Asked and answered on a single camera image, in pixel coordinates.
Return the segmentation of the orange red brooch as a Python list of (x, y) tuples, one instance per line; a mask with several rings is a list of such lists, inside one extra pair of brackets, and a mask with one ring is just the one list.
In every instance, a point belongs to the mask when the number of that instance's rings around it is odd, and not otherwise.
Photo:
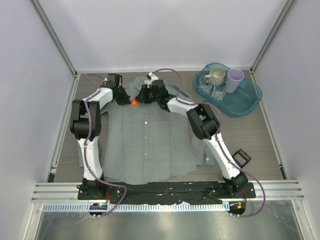
[(132, 101), (131, 101), (131, 104), (133, 106), (137, 106), (139, 104), (139, 102), (134, 98)]

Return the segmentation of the grey button-up shirt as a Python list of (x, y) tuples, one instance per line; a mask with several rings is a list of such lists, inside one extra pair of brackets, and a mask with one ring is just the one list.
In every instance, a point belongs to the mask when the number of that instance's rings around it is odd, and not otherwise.
[(162, 110), (156, 102), (119, 105), (111, 90), (98, 88), (88, 101), (99, 101), (108, 114), (105, 158), (99, 160), (97, 141), (78, 142), (83, 177), (94, 181), (103, 175), (130, 185), (142, 185), (181, 177), (198, 166), (213, 166), (209, 147), (189, 134), (188, 119)]

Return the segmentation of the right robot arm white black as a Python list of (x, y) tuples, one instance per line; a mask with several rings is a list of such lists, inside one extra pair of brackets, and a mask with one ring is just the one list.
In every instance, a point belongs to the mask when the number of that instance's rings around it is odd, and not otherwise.
[(207, 102), (194, 103), (170, 94), (163, 80), (146, 80), (135, 98), (139, 103), (157, 103), (169, 113), (187, 117), (193, 134), (205, 143), (221, 169), (226, 193), (233, 198), (245, 191), (248, 178), (233, 160), (220, 131), (220, 123)]

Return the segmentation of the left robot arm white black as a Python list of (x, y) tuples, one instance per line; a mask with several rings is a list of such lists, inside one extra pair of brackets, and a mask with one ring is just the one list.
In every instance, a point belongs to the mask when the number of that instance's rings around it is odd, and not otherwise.
[(108, 187), (121, 189), (121, 197), (127, 193), (126, 186), (105, 181), (100, 164), (101, 109), (113, 101), (120, 106), (131, 103), (123, 87), (123, 77), (116, 73), (103, 78), (102, 84), (88, 97), (72, 101), (69, 128), (77, 140), (83, 162), (82, 183), (77, 186), (80, 200), (100, 200), (108, 193)]

